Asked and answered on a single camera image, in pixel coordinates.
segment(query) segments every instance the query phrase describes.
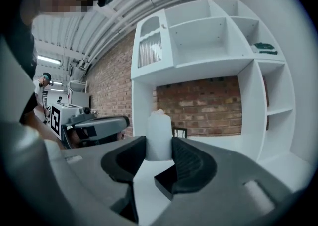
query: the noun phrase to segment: dark clothing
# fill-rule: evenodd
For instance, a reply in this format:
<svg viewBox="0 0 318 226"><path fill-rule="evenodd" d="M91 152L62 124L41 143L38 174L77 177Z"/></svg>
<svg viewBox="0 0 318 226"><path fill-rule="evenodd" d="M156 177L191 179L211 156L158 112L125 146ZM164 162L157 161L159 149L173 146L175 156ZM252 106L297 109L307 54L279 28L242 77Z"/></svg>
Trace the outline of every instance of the dark clothing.
<svg viewBox="0 0 318 226"><path fill-rule="evenodd" d="M26 26L19 11L7 26L4 36L16 60L32 80L35 75L37 55L34 54L34 37L31 26ZM31 112L38 105L35 94L29 99L23 114Z"/></svg>

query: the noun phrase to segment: white cylinder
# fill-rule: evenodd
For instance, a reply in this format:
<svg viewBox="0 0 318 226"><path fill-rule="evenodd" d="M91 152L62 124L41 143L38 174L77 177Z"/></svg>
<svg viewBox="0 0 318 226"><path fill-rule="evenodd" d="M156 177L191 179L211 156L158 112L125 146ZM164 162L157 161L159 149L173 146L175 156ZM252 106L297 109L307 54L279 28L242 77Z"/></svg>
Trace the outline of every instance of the white cylinder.
<svg viewBox="0 0 318 226"><path fill-rule="evenodd" d="M152 112L146 131L146 160L163 161L172 159L171 118L162 110Z"/></svg>

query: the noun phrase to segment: white ceiling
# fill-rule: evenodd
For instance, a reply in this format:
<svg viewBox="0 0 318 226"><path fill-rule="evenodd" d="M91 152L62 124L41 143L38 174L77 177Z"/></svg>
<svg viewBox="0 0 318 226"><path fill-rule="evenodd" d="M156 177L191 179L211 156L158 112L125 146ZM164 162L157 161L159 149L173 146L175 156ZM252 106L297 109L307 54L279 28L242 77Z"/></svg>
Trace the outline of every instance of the white ceiling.
<svg viewBox="0 0 318 226"><path fill-rule="evenodd" d="M186 1L191 0L114 0L103 8L95 6L86 14L70 17L40 15L32 26L38 54L61 60L62 64L38 60L35 77L49 72L53 81L62 82L66 87L70 80L70 63L87 70L132 31L139 20L162 8ZM81 77L72 72L71 79Z"/></svg>

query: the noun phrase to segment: ceiling light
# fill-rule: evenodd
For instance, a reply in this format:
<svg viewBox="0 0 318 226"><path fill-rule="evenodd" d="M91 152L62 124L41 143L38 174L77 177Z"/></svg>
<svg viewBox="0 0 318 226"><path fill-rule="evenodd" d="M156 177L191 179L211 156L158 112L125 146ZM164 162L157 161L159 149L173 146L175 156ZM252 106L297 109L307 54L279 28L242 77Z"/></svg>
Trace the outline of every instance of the ceiling light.
<svg viewBox="0 0 318 226"><path fill-rule="evenodd" d="M48 57L38 56L38 59L39 59L39 60L48 61L48 62L57 64L57 65L60 65L60 64L61 64L61 61L60 61L60 60L56 60L56 59L52 59L52 58L48 58Z"/></svg>
<svg viewBox="0 0 318 226"><path fill-rule="evenodd" d="M63 85L63 83L53 81L53 85Z"/></svg>

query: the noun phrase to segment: white shelving unit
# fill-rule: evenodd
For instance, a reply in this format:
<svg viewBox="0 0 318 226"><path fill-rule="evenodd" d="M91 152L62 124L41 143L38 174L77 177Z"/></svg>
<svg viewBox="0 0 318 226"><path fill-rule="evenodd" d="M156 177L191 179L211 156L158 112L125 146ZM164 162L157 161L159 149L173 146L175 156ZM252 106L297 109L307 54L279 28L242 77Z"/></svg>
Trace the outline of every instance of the white shelving unit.
<svg viewBox="0 0 318 226"><path fill-rule="evenodd" d="M251 46L259 42L278 54L255 54ZM290 152L296 110L291 75L273 35L239 0L188 2L138 23L131 69L134 135L146 134L156 86L232 75L241 92L241 135L194 139L245 154L291 189L301 188L306 181L286 177L293 165L299 177L302 168L311 168Z"/></svg>

